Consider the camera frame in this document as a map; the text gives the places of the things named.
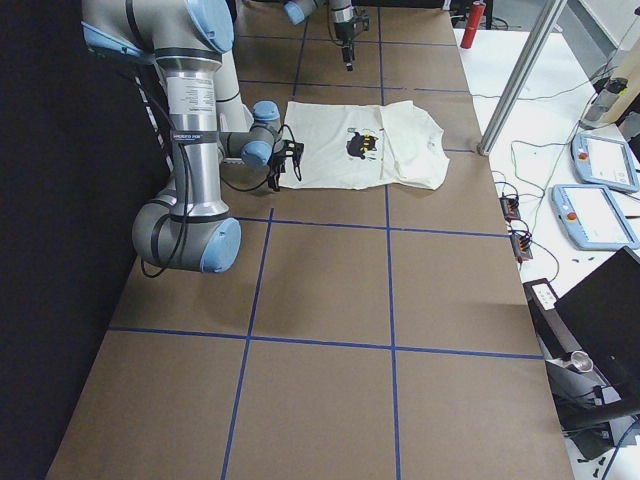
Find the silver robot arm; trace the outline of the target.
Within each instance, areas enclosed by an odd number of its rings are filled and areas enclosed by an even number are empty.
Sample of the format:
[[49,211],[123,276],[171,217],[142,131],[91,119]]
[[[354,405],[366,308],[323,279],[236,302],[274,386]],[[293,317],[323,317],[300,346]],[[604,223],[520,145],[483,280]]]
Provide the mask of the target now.
[[304,149],[274,102],[243,104],[227,3],[85,1],[82,13],[91,52],[154,66],[164,81],[173,179],[136,216],[132,240],[142,264],[227,271],[241,226],[221,196],[221,163],[263,169],[264,184],[278,190],[285,163],[298,168]]
[[355,60],[354,41],[356,38],[359,17],[356,8],[348,0],[293,0],[285,1],[283,10],[293,25],[306,20],[316,10],[326,9],[329,36],[334,44],[340,48],[342,62],[347,71],[353,70]]

